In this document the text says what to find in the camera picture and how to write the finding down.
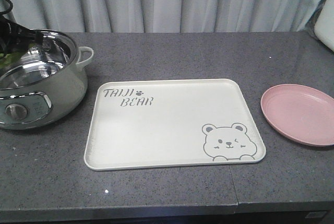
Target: white curtain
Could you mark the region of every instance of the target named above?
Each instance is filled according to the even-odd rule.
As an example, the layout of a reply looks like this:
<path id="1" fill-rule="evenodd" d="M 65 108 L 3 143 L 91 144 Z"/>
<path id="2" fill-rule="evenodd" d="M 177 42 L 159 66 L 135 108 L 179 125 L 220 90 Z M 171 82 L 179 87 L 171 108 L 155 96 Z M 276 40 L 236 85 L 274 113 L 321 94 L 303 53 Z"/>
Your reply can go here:
<path id="1" fill-rule="evenodd" d="M 299 31 L 321 0 L 12 0 L 28 28 L 63 32 Z"/>

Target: countertop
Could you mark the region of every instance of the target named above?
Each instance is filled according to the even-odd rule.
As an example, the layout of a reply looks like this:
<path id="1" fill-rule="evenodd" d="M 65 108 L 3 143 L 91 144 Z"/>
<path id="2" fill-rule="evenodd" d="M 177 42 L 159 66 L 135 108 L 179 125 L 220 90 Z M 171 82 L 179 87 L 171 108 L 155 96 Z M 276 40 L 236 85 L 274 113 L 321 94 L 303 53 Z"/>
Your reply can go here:
<path id="1" fill-rule="evenodd" d="M 288 140 L 260 108 L 262 94 L 284 83 L 334 97 L 334 53 L 307 32 L 69 35 L 95 50 L 86 67 L 86 96 L 50 125 L 0 129 L 0 221 L 334 209 L 334 147 Z M 85 165 L 103 83 L 207 78 L 228 78 L 240 86 L 267 149 L 261 162 L 102 172 Z"/>

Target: cartoon bear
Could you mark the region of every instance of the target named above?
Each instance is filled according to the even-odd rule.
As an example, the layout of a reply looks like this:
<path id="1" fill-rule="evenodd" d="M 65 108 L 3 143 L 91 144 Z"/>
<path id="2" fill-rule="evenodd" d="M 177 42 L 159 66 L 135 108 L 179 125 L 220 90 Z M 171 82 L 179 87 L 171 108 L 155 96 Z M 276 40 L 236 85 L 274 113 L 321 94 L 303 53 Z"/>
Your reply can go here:
<path id="1" fill-rule="evenodd" d="M 206 124 L 202 127 L 206 135 L 204 152 L 217 160 L 254 160 L 257 146 L 250 140 L 247 127 L 234 123 L 231 127 L 215 127 Z"/>

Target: plate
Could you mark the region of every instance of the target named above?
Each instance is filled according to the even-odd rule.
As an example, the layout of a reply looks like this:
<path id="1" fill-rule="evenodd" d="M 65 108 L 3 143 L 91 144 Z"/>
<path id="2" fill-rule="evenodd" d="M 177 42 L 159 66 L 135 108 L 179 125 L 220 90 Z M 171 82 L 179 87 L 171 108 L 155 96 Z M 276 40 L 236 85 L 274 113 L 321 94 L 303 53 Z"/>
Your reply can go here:
<path id="1" fill-rule="evenodd" d="M 334 99 L 311 87 L 282 84 L 261 98 L 269 124 L 290 140 L 309 146 L 334 145 Z"/>
<path id="2" fill-rule="evenodd" d="M 234 81 L 122 81 L 98 90 L 85 163 L 94 170 L 255 163 L 265 153 Z"/>

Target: stainless steel pot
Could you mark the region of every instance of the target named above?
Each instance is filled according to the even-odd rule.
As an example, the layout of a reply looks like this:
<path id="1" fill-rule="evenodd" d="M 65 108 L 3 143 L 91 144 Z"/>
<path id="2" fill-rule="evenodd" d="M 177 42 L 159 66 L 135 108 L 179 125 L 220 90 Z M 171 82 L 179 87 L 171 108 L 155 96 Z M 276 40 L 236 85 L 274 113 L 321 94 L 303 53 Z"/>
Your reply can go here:
<path id="1" fill-rule="evenodd" d="M 0 127 L 29 129 L 54 122 L 73 110 L 87 91 L 84 67 L 92 48 L 77 47 L 66 34 L 39 30 L 43 45 L 0 69 Z"/>

